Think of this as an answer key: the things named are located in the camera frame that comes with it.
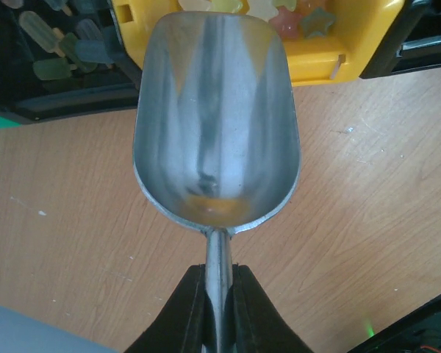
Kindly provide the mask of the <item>metal scoop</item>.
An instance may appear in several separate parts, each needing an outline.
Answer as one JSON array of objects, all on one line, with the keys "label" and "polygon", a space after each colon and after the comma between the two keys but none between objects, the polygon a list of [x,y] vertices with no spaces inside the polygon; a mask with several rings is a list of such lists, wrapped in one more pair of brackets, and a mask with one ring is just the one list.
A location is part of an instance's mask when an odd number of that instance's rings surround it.
[{"label": "metal scoop", "polygon": [[207,240],[208,352],[234,349],[230,241],[290,200],[301,148],[284,45],[250,16],[181,11],[151,33],[133,143],[146,197]]}]

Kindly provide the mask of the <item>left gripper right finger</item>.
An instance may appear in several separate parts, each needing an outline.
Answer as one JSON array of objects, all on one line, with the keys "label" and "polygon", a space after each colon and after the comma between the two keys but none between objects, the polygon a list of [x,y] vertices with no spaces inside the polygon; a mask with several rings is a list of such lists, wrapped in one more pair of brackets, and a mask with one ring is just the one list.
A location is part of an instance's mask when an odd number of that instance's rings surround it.
[{"label": "left gripper right finger", "polygon": [[312,351],[286,324],[248,266],[233,266],[232,289],[238,352]]}]

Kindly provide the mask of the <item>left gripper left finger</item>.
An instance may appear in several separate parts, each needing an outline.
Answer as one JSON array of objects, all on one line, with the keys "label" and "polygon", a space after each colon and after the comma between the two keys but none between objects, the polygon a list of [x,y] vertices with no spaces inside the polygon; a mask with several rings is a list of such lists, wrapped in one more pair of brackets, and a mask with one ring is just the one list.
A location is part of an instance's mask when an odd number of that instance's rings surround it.
[{"label": "left gripper left finger", "polygon": [[127,352],[201,352],[204,335],[205,266],[192,265],[154,322]]}]

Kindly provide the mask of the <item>black bin with lollipops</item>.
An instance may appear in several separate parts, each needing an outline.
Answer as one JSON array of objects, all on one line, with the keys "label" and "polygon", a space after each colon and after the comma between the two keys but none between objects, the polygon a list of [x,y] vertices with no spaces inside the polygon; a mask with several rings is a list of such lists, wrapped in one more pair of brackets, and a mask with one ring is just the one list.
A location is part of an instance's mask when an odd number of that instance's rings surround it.
[{"label": "black bin with lollipops", "polygon": [[405,1],[360,77],[432,68],[441,68],[441,1]]}]

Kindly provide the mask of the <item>black bin with popsicle candies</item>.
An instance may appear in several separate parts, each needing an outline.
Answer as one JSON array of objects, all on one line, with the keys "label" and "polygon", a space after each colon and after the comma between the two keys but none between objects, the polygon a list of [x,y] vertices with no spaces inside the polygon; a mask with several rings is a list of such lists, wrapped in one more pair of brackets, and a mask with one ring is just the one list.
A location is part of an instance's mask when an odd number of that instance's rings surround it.
[{"label": "black bin with popsicle candies", "polygon": [[112,1],[0,1],[0,109],[24,125],[135,108]]}]

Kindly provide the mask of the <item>yellow plastic bin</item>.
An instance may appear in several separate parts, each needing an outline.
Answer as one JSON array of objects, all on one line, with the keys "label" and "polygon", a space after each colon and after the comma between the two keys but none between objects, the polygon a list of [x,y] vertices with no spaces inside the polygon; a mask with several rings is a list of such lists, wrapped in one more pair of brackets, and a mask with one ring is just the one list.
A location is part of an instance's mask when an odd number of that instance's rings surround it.
[{"label": "yellow plastic bin", "polygon": [[403,1],[112,1],[127,55],[143,67],[148,39],[169,13],[253,15],[280,34],[292,84],[357,79],[404,8]]}]

